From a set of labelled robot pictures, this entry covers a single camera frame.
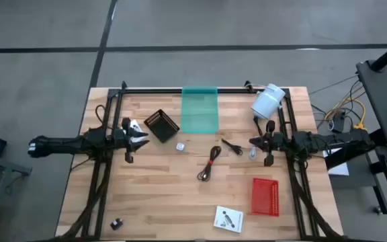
wooden table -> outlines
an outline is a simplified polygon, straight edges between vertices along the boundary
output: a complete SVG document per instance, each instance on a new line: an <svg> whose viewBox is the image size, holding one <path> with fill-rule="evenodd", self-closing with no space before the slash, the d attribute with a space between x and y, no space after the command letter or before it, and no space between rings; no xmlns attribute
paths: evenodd
<svg viewBox="0 0 387 242"><path fill-rule="evenodd" d="M105 105L107 92L107 88L91 90L81 133L89 127L100 125L95 116L95 107ZM290 87L290 93L298 130L316 132L307 89ZM230 143L251 147L248 139L258 136L250 109L255 97L255 94L219 94L217 134L184 134L180 130L171 140L162 144L144 125L144 120L162 109L180 126L181 94L124 95L121 116L137 120L143 131L149 133L150 142L134 154L133 164L125 162L124 150L115 152L101 238L297 239L298 230L284 154L274 152L274 165L264 167L266 153L258 152L257 160L251 161L247 155L248 150L239 157L220 141L225 138ZM276 130L279 130L277 112L272 119L275 120ZM175 149L178 142L185 144L182 153ZM210 181L200 182L196 175L208 162L210 149L214 145L220 145L222 152L213 164ZM85 159L84 155L76 155L73 165ZM91 161L70 174L57 235L63 234L84 209L92 169ZM309 160L307 174L314 205L333 229L343 234L325 161L321 158ZM279 181L279 217L249 214L254 177ZM240 234L213 227L216 205L245 213ZM117 231L110 228L115 218L124 219L124 225ZM305 208L304 221L308 228Z"/></svg>

green plastic folder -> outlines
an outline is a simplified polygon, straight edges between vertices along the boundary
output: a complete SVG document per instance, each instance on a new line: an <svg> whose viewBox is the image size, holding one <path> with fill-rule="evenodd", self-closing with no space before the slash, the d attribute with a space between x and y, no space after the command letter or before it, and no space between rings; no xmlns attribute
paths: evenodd
<svg viewBox="0 0 387 242"><path fill-rule="evenodd" d="M215 134L218 129L218 88L183 87L181 130L187 134Z"/></svg>

gray concrete floor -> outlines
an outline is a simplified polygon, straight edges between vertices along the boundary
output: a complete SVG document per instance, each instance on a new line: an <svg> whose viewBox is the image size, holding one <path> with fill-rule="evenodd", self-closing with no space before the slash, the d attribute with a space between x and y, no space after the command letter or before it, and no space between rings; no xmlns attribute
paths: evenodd
<svg viewBox="0 0 387 242"><path fill-rule="evenodd" d="M0 48L98 47L110 0L0 0ZM108 46L387 43L387 0L119 0ZM313 91L354 74L385 50L107 53L97 86L239 86L246 80ZM31 138L75 136L96 53L0 54L0 137L5 158L31 165L0 212L0 241L54 234L71 156L31 159ZM328 110L355 80L312 95ZM366 96L365 125L378 128ZM386 198L387 186L384 184ZM387 241L372 188L334 190L346 235Z"/></svg>

small white cube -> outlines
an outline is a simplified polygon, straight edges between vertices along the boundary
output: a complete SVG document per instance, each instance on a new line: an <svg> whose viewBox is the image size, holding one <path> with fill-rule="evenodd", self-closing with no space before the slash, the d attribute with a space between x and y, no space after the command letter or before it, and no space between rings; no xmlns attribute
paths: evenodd
<svg viewBox="0 0 387 242"><path fill-rule="evenodd" d="M177 146L175 147L178 151L183 151L185 149L185 145L182 143L177 143Z"/></svg>

red plastic basket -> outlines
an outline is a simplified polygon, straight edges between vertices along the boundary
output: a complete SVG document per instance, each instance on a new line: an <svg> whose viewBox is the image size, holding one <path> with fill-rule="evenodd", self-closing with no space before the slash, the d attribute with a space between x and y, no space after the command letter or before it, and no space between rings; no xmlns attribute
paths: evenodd
<svg viewBox="0 0 387 242"><path fill-rule="evenodd" d="M279 182L253 178L251 214L279 216Z"/></svg>

